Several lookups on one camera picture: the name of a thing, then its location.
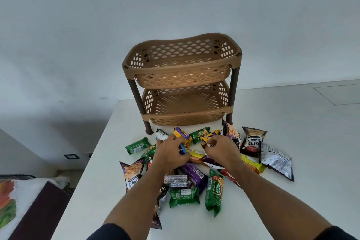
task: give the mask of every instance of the dark brown rack leg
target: dark brown rack leg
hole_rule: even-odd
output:
[[[134,95],[134,98],[135,98],[135,101],[136,101],[136,104],[137,104],[137,107],[140,111],[140,114],[142,115],[145,115],[146,111],[145,111],[145,107],[143,106],[143,101],[141,99],[141,96],[140,96],[140,93],[139,93],[139,90],[137,89],[137,85],[136,85],[136,82],[134,79],[127,79],[127,81],[129,82],[129,85],[130,85],[130,88],[131,88],[131,91],[133,92],[133,95]],[[143,121],[144,124],[145,124],[145,132],[148,134],[148,135],[152,135],[154,132],[152,131],[151,129],[151,126],[150,126],[150,123],[146,120]]]
[[[236,87],[238,86],[238,78],[239,78],[239,71],[240,67],[237,67],[236,69],[232,69],[231,73],[231,81],[230,81],[230,88],[229,88],[229,106],[233,106],[235,102],[235,94],[236,94]],[[229,113],[226,115],[226,122],[233,125],[233,113]]]

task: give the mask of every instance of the white table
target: white table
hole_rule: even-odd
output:
[[[233,122],[241,134],[241,126],[267,130],[264,141],[292,156],[295,182],[270,169],[263,177],[360,237],[359,107],[335,107],[310,85],[250,89],[237,92]],[[207,125],[215,130],[220,121]],[[190,133],[204,126],[182,129]],[[161,128],[173,132],[173,128]],[[53,240],[83,240],[101,226],[125,194],[119,161],[130,164],[142,154],[128,155],[125,146],[144,136],[135,101],[119,101]],[[155,143],[154,134],[147,137]],[[271,239],[243,190],[228,179],[224,182],[223,208],[216,218],[213,211],[205,209],[205,192],[200,205],[170,209],[168,200],[160,214],[163,229],[151,229],[148,239]]]

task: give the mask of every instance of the snack pile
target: snack pile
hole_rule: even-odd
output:
[[[214,147],[209,141],[215,135],[231,138],[241,153],[243,163],[255,173],[261,174],[268,167],[294,181],[291,157],[263,142],[267,132],[250,127],[243,127],[243,130],[246,135],[244,142],[239,131],[224,120],[222,120],[221,129],[211,131],[210,127],[204,127],[189,135],[179,127],[174,128],[174,135],[185,139],[185,144],[179,146],[179,153],[183,155],[189,152],[190,159],[185,165],[169,171],[165,175],[154,208],[151,228],[162,229],[159,214],[168,194],[170,208],[173,208],[177,205],[200,204],[200,194],[206,190],[205,208],[208,211],[214,210],[214,215],[217,216],[221,211],[223,200],[224,177],[241,188],[236,179],[203,150],[207,146]],[[165,140],[168,136],[162,129],[157,129],[155,133],[156,140]],[[194,148],[194,146],[190,148],[192,143],[200,143],[201,147],[198,147],[202,149]],[[146,173],[151,166],[156,145],[151,145],[145,137],[125,148],[129,154],[146,150],[141,158],[131,165],[120,162],[124,173],[126,192],[128,192],[141,179],[142,173]],[[209,174],[204,174],[196,164],[209,167]]]

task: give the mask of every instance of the green snack packet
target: green snack packet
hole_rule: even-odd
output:
[[[189,134],[189,136],[193,139],[194,144],[200,141],[200,137],[205,137],[210,134],[210,127],[205,127],[203,129],[197,130]]]
[[[217,216],[221,210],[221,202],[223,200],[223,186],[223,176],[217,174],[214,170],[210,170],[205,196],[205,207],[208,211],[214,210],[215,216]]]
[[[128,146],[125,146],[127,152],[129,153],[129,155],[139,152],[142,149],[147,149],[151,146],[151,144],[148,142],[148,138],[145,137],[143,139],[141,139],[140,141],[134,142]]]
[[[150,145],[150,147],[148,148],[148,150],[146,150],[141,157],[145,159],[145,162],[150,161],[155,154],[155,150],[156,150],[156,145]]]
[[[170,208],[177,205],[187,205],[192,203],[200,204],[199,188],[169,190],[169,193],[171,195]]]

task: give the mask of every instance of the hand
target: hand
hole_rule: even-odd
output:
[[[241,153],[231,138],[214,135],[208,140],[208,143],[215,147],[206,147],[205,153],[224,166],[226,170],[231,171],[233,167],[242,165]]]
[[[185,139],[175,138],[173,134],[164,141],[158,140],[151,167],[155,166],[167,173],[184,165],[190,159],[190,154],[187,152],[180,155],[179,146],[181,143],[185,143]]]

